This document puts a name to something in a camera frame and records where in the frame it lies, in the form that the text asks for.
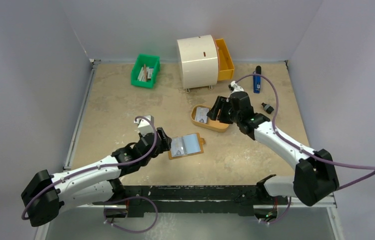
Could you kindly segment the silver credit cards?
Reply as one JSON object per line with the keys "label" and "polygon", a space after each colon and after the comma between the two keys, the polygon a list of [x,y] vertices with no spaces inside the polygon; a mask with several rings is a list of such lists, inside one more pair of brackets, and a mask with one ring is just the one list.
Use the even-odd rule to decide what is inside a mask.
{"label": "silver credit cards", "polygon": [[196,108],[194,120],[198,123],[206,124],[208,122],[207,114],[209,111],[210,109],[208,107],[198,106]]}

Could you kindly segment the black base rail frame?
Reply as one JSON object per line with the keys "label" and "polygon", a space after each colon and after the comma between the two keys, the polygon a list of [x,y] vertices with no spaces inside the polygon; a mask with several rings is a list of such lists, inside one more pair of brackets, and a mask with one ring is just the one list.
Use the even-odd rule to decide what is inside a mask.
{"label": "black base rail frame", "polygon": [[261,197],[258,185],[122,185],[104,181],[60,201],[60,213],[92,204],[95,207],[125,205],[128,217],[145,213],[237,214],[275,218],[276,206],[288,204],[283,196]]}

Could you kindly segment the cream round drawer cabinet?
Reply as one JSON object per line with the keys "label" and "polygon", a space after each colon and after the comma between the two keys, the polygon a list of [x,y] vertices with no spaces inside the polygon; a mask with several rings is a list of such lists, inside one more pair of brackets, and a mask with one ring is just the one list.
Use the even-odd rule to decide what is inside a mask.
{"label": "cream round drawer cabinet", "polygon": [[217,84],[219,58],[215,39],[211,35],[202,35],[178,39],[178,62],[182,88],[207,87]]}

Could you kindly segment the blue black marker pen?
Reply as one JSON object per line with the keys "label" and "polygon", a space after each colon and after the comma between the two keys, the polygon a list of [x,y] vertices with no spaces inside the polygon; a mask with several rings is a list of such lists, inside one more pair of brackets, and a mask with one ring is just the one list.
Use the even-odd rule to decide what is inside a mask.
{"label": "blue black marker pen", "polygon": [[259,94],[261,92],[261,77],[259,76],[262,73],[262,68],[260,65],[257,65],[255,71],[253,72],[253,92]]}

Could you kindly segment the orange open drawer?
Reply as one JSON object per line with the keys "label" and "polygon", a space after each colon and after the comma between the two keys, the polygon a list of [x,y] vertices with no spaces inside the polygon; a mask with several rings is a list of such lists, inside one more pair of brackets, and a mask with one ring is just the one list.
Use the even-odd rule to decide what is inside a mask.
{"label": "orange open drawer", "polygon": [[230,80],[234,76],[234,63],[223,38],[215,40],[218,55],[218,77],[217,81]]}

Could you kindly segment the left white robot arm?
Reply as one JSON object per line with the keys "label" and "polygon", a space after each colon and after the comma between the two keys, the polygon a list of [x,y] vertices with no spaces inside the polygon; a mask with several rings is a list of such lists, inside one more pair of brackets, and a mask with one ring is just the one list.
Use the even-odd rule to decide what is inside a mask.
{"label": "left white robot arm", "polygon": [[139,136],[139,141],[118,148],[103,159],[74,170],[37,172],[21,193],[22,220],[39,227],[60,213],[80,205],[96,202],[120,204],[125,191],[119,178],[137,172],[152,158],[168,152],[172,138],[163,128]]}

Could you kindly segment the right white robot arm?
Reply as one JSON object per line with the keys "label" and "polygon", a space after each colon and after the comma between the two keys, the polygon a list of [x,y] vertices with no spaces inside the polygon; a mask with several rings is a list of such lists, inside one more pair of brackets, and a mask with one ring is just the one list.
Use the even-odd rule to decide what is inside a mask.
{"label": "right white robot arm", "polygon": [[304,146],[278,130],[270,118],[254,111],[246,92],[219,95],[207,116],[220,123],[236,124],[240,132],[270,148],[294,170],[293,176],[273,174],[260,180],[256,197],[261,203],[283,196],[298,198],[311,207],[339,189],[331,154]]}

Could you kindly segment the orange card holder wallet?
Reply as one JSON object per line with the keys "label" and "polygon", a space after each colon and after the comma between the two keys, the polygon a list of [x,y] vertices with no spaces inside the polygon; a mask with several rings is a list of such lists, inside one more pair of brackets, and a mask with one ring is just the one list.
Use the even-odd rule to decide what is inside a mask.
{"label": "orange card holder wallet", "polygon": [[204,153],[204,145],[206,144],[206,141],[204,138],[200,136],[199,133],[191,133],[191,134],[187,134],[184,136],[177,136],[177,137],[183,137],[186,155],[179,156],[179,157],[171,157],[171,152],[169,151],[168,157],[170,160]]}

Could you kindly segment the small black knob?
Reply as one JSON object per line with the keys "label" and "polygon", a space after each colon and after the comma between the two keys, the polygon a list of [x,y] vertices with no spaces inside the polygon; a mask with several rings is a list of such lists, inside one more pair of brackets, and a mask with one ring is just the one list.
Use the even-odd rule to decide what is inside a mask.
{"label": "small black knob", "polygon": [[262,102],[261,105],[263,110],[268,114],[271,114],[274,111],[274,108],[270,104]]}

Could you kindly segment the green plastic bin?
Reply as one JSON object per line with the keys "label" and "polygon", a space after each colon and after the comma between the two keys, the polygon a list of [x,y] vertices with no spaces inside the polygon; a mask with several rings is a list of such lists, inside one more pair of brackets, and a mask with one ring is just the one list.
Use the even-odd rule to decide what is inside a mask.
{"label": "green plastic bin", "polygon": [[152,89],[157,82],[160,67],[159,56],[139,54],[131,71],[131,85]]}

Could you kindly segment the orange oval tray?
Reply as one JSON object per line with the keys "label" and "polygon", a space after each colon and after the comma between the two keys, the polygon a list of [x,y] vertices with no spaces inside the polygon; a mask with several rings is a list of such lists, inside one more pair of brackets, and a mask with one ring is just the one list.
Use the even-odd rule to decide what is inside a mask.
{"label": "orange oval tray", "polygon": [[211,109],[211,107],[203,105],[203,104],[195,105],[190,114],[190,121],[192,122],[193,125],[204,128],[204,129],[208,129],[214,132],[218,132],[218,133],[224,133],[227,131],[230,125],[225,124],[225,123],[220,123],[219,121],[216,121],[216,120],[211,120],[208,118],[207,123],[196,122],[195,113],[196,113],[197,107],[205,107],[205,108],[209,108],[209,110]]}

